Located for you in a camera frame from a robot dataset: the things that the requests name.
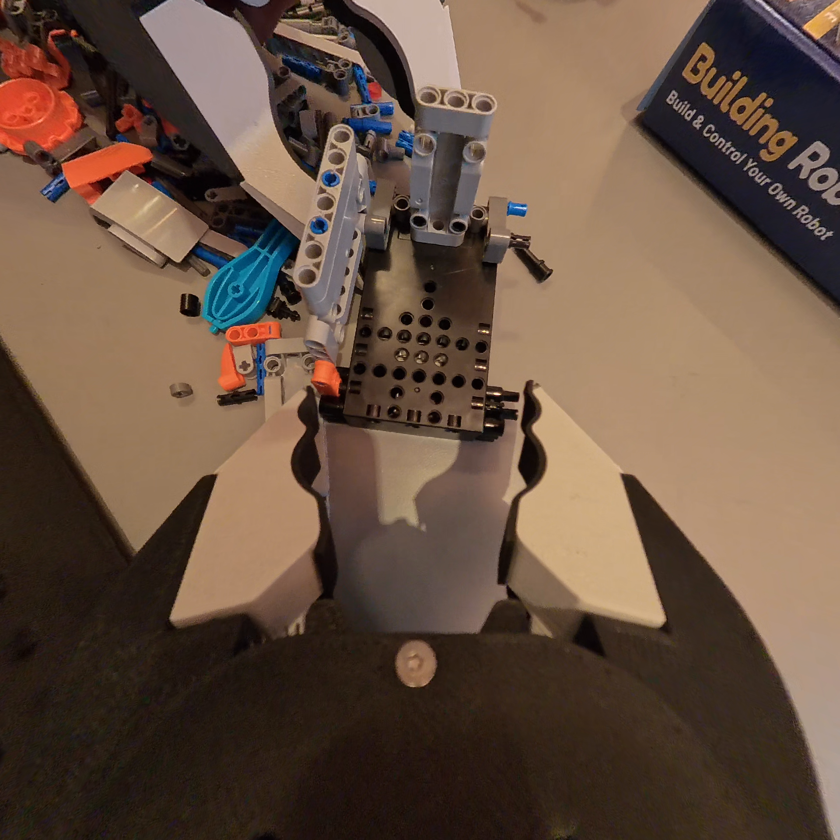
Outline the grey double beam frame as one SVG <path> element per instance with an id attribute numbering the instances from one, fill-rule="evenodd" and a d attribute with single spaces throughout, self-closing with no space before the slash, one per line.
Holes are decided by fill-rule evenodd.
<path id="1" fill-rule="evenodd" d="M 303 338 L 269 339 L 265 348 L 261 370 L 265 417 L 269 420 L 299 390 L 310 384 L 317 359 L 310 354 Z"/>

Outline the orange curved panel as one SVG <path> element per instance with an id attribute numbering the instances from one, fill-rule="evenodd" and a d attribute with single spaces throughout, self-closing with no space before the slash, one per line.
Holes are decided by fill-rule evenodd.
<path id="1" fill-rule="evenodd" d="M 152 160 L 152 150 L 134 143 L 117 142 L 65 162 L 62 174 L 69 188 L 92 205 L 102 195 L 101 182 L 113 182 L 126 171 L 138 174 Z"/>

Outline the pile of plastic building pieces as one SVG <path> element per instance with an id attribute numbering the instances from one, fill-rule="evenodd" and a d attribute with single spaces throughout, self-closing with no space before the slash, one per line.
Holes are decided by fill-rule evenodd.
<path id="1" fill-rule="evenodd" d="M 297 42 L 295 36 L 305 33 L 295 27 L 277 45 L 276 27 L 268 28 L 268 24 L 277 26 L 291 2 L 200 3 L 236 19 L 251 34 L 273 79 L 279 126 L 315 187 L 329 132 L 340 123 L 352 129 L 356 150 L 366 159 L 369 171 L 370 163 L 379 156 L 377 140 L 361 148 L 356 136 L 391 134 L 392 124 L 382 116 L 391 116 L 400 105 L 398 101 L 364 101 L 370 96 L 371 84 L 362 64 L 329 52 L 329 47 L 340 44 L 328 39 L 316 37 L 316 45 Z M 126 142 L 153 153 L 152 162 L 135 174 L 142 180 L 148 167 L 163 175 L 174 175 L 175 190 L 185 188 L 189 200 L 203 186 L 236 188 L 259 207 L 258 215 L 276 219 L 246 191 L 242 175 L 241 182 L 236 182 L 221 172 L 120 76 L 82 33 L 66 2 L 2 2 L 2 84 L 17 78 L 37 79 L 66 92 L 82 115 L 79 130 L 53 150 L 27 141 L 24 154 L 18 154 L 42 163 L 49 175 L 63 179 L 66 191 L 73 190 L 62 174 L 65 162 Z M 388 204 L 395 187 L 381 179 L 378 189 L 375 196 L 371 194 L 364 226 L 365 246 L 375 246 L 375 230 L 387 229 L 390 223 Z M 213 217 L 202 210 L 197 216 L 209 226 L 205 235 L 238 225 L 236 217 L 232 222 L 221 222 L 216 229 Z"/>

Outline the dark blue cardboard box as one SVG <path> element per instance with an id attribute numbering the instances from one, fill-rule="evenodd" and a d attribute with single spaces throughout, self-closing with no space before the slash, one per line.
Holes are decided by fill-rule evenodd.
<path id="1" fill-rule="evenodd" d="M 839 300 L 839 2 L 708 2 L 645 128 Z"/>

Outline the grey curved panel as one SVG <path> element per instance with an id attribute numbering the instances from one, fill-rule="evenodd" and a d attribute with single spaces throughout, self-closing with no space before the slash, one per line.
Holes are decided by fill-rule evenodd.
<path id="1" fill-rule="evenodd" d="M 183 261 L 209 230 L 200 217 L 129 171 L 90 210 L 112 235 L 157 267 Z"/>

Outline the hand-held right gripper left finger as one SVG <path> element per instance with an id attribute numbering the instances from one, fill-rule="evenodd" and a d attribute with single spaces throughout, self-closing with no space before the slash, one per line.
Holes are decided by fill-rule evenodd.
<path id="1" fill-rule="evenodd" d="M 264 635 L 284 637 L 333 595 L 338 561 L 316 488 L 319 431 L 319 401 L 307 387 L 217 469 L 171 609 L 174 627 L 246 616 Z"/>

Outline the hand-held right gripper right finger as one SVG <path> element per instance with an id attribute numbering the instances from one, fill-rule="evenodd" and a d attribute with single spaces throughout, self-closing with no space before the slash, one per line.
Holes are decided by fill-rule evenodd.
<path id="1" fill-rule="evenodd" d="M 498 580 L 533 633 L 571 640 L 585 618 L 660 631 L 667 616 L 621 468 L 536 382 L 523 388 L 522 487 Z"/>

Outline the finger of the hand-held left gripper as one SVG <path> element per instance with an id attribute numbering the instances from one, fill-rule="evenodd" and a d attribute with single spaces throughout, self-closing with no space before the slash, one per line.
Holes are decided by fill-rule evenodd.
<path id="1" fill-rule="evenodd" d="M 346 1 L 340 19 L 362 35 L 364 61 L 383 90 L 418 125 L 461 125 L 465 107 L 448 9 L 438 1 Z"/>
<path id="2" fill-rule="evenodd" d="M 194 1 L 161 2 L 140 24 L 244 178 L 293 235 L 304 235 L 316 187 L 283 134 L 275 88 L 251 34 Z"/>

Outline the long grey holed beam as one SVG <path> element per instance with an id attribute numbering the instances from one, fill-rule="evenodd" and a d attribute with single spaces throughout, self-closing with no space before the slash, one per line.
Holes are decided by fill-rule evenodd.
<path id="1" fill-rule="evenodd" d="M 318 361 L 338 362 L 364 255 L 370 203 L 367 161 L 356 150 L 350 126 L 337 124 L 324 148 L 291 276 L 310 314 L 304 343 Z"/>

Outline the orange gear wheel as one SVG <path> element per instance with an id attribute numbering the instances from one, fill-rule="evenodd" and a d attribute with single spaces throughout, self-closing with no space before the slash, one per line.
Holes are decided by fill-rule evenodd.
<path id="1" fill-rule="evenodd" d="M 71 96 L 43 81 L 17 78 L 1 85 L 1 144 L 25 153 L 34 141 L 48 151 L 79 130 L 82 115 Z"/>

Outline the black perforated base assembly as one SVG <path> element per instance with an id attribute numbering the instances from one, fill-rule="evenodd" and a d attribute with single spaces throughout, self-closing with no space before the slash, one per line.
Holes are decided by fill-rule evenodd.
<path id="1" fill-rule="evenodd" d="M 521 215 L 476 199 L 497 100 L 427 82 L 415 92 L 409 193 L 388 204 L 396 230 L 369 245 L 350 358 L 320 396 L 331 424 L 491 442 L 519 394 L 490 384 L 497 268 Z"/>

